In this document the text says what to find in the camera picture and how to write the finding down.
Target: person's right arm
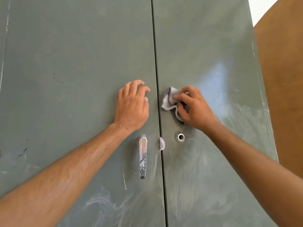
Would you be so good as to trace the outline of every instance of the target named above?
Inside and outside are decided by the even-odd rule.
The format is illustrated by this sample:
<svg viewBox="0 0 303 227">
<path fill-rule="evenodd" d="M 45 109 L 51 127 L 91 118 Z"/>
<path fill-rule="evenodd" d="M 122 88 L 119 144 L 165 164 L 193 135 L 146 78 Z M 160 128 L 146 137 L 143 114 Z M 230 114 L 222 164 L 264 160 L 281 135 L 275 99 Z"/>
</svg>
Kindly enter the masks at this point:
<svg viewBox="0 0 303 227">
<path fill-rule="evenodd" d="M 303 179 L 219 123 L 197 88 L 184 87 L 175 99 L 189 107 L 187 112 L 181 103 L 178 105 L 184 121 L 214 142 L 278 226 L 303 226 Z"/>
</svg>

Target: person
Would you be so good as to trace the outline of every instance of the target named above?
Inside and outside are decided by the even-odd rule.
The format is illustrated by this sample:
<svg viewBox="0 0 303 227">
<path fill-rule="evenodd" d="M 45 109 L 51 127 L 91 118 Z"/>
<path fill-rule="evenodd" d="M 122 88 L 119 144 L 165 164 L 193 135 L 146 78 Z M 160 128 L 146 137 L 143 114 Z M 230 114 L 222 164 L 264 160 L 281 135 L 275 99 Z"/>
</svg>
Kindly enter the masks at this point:
<svg viewBox="0 0 303 227">
<path fill-rule="evenodd" d="M 106 130 L 0 199 L 1 226 L 59 223 L 121 142 L 145 124 L 149 91 L 141 80 L 120 89 L 115 120 Z M 214 142 L 276 224 L 302 226 L 303 180 L 220 124 L 197 88 L 184 87 L 175 98 L 189 107 L 187 112 L 178 105 L 184 121 Z"/>
</svg>

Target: round metal lock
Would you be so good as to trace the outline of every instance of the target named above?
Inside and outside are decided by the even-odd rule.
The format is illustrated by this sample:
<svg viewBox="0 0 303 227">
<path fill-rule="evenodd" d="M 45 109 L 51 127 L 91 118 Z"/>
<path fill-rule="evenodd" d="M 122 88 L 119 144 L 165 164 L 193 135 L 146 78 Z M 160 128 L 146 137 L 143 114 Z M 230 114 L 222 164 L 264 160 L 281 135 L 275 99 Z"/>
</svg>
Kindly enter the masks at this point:
<svg viewBox="0 0 303 227">
<path fill-rule="evenodd" d="M 179 143 L 182 143 L 185 141 L 185 135 L 182 133 L 177 133 L 175 138 L 176 138 L 176 141 Z"/>
</svg>

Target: brown wooden surface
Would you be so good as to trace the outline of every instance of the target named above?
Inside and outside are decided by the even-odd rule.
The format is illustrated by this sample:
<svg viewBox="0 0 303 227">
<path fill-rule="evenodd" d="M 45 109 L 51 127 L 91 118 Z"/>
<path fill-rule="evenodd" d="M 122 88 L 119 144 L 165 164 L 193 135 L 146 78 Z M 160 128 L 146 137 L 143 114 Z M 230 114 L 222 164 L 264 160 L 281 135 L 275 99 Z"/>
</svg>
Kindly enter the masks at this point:
<svg viewBox="0 0 303 227">
<path fill-rule="evenodd" d="M 303 0 L 278 0 L 254 30 L 279 162 L 303 178 Z"/>
</svg>

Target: black vertical gap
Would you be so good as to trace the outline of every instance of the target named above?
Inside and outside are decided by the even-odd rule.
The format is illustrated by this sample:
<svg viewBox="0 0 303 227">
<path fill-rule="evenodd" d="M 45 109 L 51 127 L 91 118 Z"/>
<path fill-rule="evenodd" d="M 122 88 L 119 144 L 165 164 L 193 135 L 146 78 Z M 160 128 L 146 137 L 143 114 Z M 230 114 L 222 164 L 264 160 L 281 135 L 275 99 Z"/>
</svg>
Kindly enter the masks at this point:
<svg viewBox="0 0 303 227">
<path fill-rule="evenodd" d="M 156 36 L 155 36 L 155 29 L 154 29 L 154 3 L 153 3 L 153 0 L 151 0 L 151 15 L 152 15 L 152 30 L 153 30 L 153 36 L 154 36 L 154 62 L 155 62 L 155 67 L 156 67 L 159 131 L 160 131 L 160 137 L 162 137 L 161 114 L 160 114 L 161 99 L 160 99 L 159 80 L 158 80 L 158 65 L 157 65 Z M 162 163 L 162 177 L 163 177 L 165 225 L 166 225 L 166 227 L 168 227 L 169 223 L 168 223 L 168 217 L 167 217 L 167 197 L 166 197 L 166 184 L 165 184 L 165 175 L 164 175 L 163 151 L 161 151 L 161 163 Z"/>
</svg>

